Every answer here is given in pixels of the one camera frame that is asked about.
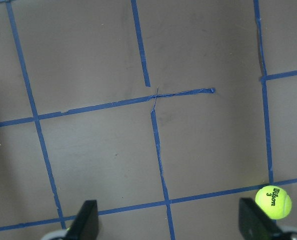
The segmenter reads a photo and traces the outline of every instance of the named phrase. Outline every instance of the blue tape grid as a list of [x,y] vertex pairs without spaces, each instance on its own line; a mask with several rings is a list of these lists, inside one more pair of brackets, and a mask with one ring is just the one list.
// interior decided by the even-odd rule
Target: blue tape grid
[[141,32],[141,25],[140,25],[140,18],[139,18],[139,11],[137,6],[136,0],[131,0],[132,5],[132,11],[133,11],[133,18],[134,18],[134,24],[135,24],[135,31],[136,31],[136,37],[137,37],[137,44],[138,44],[138,50],[139,50],[139,56],[140,56],[140,62],[142,64],[143,69],[143,76],[145,81],[145,86],[150,87],[150,78],[149,78],[149,72],[147,67],[147,60],[145,57],[145,51],[144,51],[144,45],[143,45],[143,39],[142,39],[142,32]]
[[[0,0],[0,2],[9,2],[9,0]],[[141,29],[140,29],[140,25],[139,25],[139,17],[138,17],[138,12],[137,12],[136,1],[131,0],[131,3],[132,3],[133,15],[134,15],[136,33],[138,33],[138,29],[139,29],[139,35],[137,34],[139,50],[141,53],[141,49],[142,49],[142,52],[144,53],[143,41],[139,41],[139,39],[142,40],[142,36],[141,36]],[[29,77],[28,77],[28,74],[26,71],[25,61],[24,61],[24,57],[23,57],[23,52],[22,52],[19,36],[17,33],[17,28],[16,28],[13,11],[12,11],[12,6],[10,3],[7,3],[6,5],[7,5],[7,12],[9,15],[11,28],[13,31],[14,41],[15,41],[17,52],[18,52],[18,57],[20,60],[22,73],[23,73],[25,86],[26,86],[28,97],[29,97],[33,117],[27,117],[27,118],[21,118],[21,119],[16,119],[16,120],[0,122],[0,127],[29,123],[29,122],[35,123],[53,193],[54,193],[54,190],[56,193],[56,187],[55,187],[54,179],[52,176],[52,169],[51,169],[50,161],[49,161],[49,158],[47,155],[47,150],[46,150],[46,146],[45,146],[45,142],[44,142],[44,138],[43,138],[43,134],[42,134],[42,129],[41,129],[41,125],[40,125],[41,119],[56,118],[56,117],[65,116],[65,115],[78,114],[78,113],[84,113],[84,112],[95,111],[95,110],[100,110],[100,109],[119,107],[119,106],[124,106],[124,105],[129,105],[129,104],[142,103],[142,102],[149,101],[153,98],[167,98],[167,97],[173,97],[173,96],[183,96],[183,95],[193,95],[193,94],[199,94],[199,93],[214,93],[215,92],[215,89],[213,89],[213,88],[195,89],[192,91],[185,91],[185,92],[179,92],[179,93],[174,93],[174,94],[151,95],[151,96],[134,98],[134,99],[123,100],[123,101],[118,101],[118,102],[105,103],[105,104],[96,105],[96,106],[77,108],[77,109],[69,110],[64,113],[54,112],[54,113],[38,115],[37,109],[36,109],[36,106],[34,103],[34,98],[32,95],[32,90],[30,87]],[[297,70],[273,74],[273,75],[267,75],[265,60],[264,60],[264,52],[263,52],[261,17],[260,17],[260,7],[259,7],[258,0],[254,0],[254,12],[255,12],[255,18],[256,18],[256,23],[257,23],[257,28],[258,28],[261,64],[262,64],[262,68],[263,68],[263,72],[264,72],[264,76],[261,78],[261,82],[262,82],[263,109],[264,109],[264,121],[265,121],[265,133],[266,133],[267,158],[268,158],[267,161],[268,161],[269,179],[270,179],[269,182],[270,182],[270,184],[274,183],[277,186],[282,186],[282,185],[287,185],[287,184],[295,184],[295,183],[297,183],[297,178],[285,180],[285,181],[279,181],[279,182],[274,182],[274,179],[273,179],[270,122],[269,122],[269,108],[268,108],[266,81],[280,79],[280,78],[286,78],[286,77],[291,77],[291,76],[297,76]],[[144,56],[144,58],[142,58],[142,55],[141,55],[141,60],[144,59],[144,62],[145,62],[145,68],[143,68],[143,73],[145,76],[144,69],[146,70],[146,72],[147,72],[147,69],[146,69],[145,55],[143,55],[143,56]],[[218,196],[229,195],[229,194],[242,193],[242,192],[247,192],[247,191],[252,191],[252,190],[258,190],[264,186],[264,185],[254,185],[254,186],[248,186],[248,187],[242,187],[242,188],[236,188],[236,189],[230,189],[230,190],[224,190],[224,191],[218,191],[218,192],[211,192],[211,193],[176,198],[176,199],[169,199],[166,183],[165,183],[165,180],[163,177],[163,167],[162,167],[162,160],[161,160],[161,154],[160,154],[161,146],[160,146],[160,138],[159,138],[159,133],[158,133],[155,109],[153,109],[151,112],[151,120],[152,120],[152,126],[153,126],[153,131],[154,131],[156,152],[157,152],[157,158],[158,158],[158,164],[159,164],[159,169],[160,169],[160,174],[161,174],[161,182],[162,182],[165,200],[104,210],[104,211],[100,211],[99,215],[107,215],[107,214],[120,213],[120,212],[125,212],[125,211],[132,211],[132,210],[137,210],[137,209],[152,208],[152,207],[166,205],[171,238],[175,239],[173,222],[172,222],[172,214],[171,214],[171,204],[182,203],[182,202],[187,202],[187,201],[194,201],[194,200],[205,199],[205,198],[218,197]],[[61,223],[62,227],[65,227],[65,226],[63,226],[63,222],[67,221],[67,220],[73,220],[73,219],[75,219],[76,216],[63,217],[61,205],[59,204],[60,202],[59,202],[57,193],[56,193],[56,195],[54,194],[54,200],[55,200],[56,205],[59,207],[59,209],[58,209],[59,218],[3,226],[3,227],[0,227],[0,231],[20,229],[20,228],[26,228],[26,227],[38,226],[38,225],[44,225],[44,224],[51,224],[51,223]]]
[[[45,141],[44,141],[44,137],[43,137],[43,133],[42,133],[42,128],[41,128],[41,124],[40,124],[40,120],[39,120],[38,111],[37,111],[37,108],[35,106],[35,102],[34,102],[34,98],[33,98],[33,94],[32,94],[30,79],[29,79],[29,75],[28,75],[28,72],[27,72],[27,69],[26,69],[26,64],[25,64],[25,60],[24,60],[24,56],[23,56],[23,51],[22,51],[22,47],[21,47],[21,42],[20,42],[18,29],[17,29],[17,26],[16,26],[16,22],[15,22],[11,2],[6,3],[6,9],[7,9],[8,18],[9,18],[10,26],[11,26],[12,33],[13,33],[13,38],[14,38],[14,42],[15,42],[15,46],[16,46],[17,55],[18,55],[18,60],[20,62],[20,67],[21,67],[22,75],[23,75],[24,82],[25,82],[25,87],[26,87],[26,92],[27,92],[28,99],[29,99],[29,104],[30,104],[30,107],[31,107],[31,110],[32,110],[32,113],[33,113],[33,119],[34,119],[36,131],[37,131],[37,134],[38,134],[40,147],[42,149],[42,153],[43,153],[43,157],[44,157],[44,162],[45,162],[49,182],[50,182],[50,185],[51,185],[51,188],[52,188],[55,204],[56,204],[56,207],[57,207],[57,214],[58,214],[59,218],[62,219],[63,218],[63,212],[62,212],[59,196],[58,196],[58,193],[57,193],[57,187],[55,185],[55,181],[54,181],[53,174],[52,174],[51,163],[50,163],[48,151],[47,151],[47,148],[46,148],[46,145],[45,145]],[[63,229],[66,229],[65,221],[61,220],[60,223],[61,223],[61,227]]]

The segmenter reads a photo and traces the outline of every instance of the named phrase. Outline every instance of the ball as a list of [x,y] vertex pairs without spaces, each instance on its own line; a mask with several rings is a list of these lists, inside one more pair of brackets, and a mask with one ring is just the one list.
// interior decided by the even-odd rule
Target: ball
[[270,219],[285,218],[292,209],[292,201],[288,193],[278,186],[265,186],[255,197],[257,205]]

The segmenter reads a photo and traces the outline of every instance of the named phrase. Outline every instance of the tennis ball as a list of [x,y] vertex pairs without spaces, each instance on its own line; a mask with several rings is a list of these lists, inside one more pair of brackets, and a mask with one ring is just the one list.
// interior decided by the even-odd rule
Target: tennis ball
[[285,218],[292,208],[290,196],[278,186],[265,186],[260,189],[255,202],[270,219],[274,220]]

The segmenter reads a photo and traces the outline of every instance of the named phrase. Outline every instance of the concrete floor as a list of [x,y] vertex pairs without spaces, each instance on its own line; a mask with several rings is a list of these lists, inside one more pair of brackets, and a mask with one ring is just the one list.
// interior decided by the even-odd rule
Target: concrete floor
[[0,240],[241,240],[266,184],[297,227],[297,1],[0,2]]

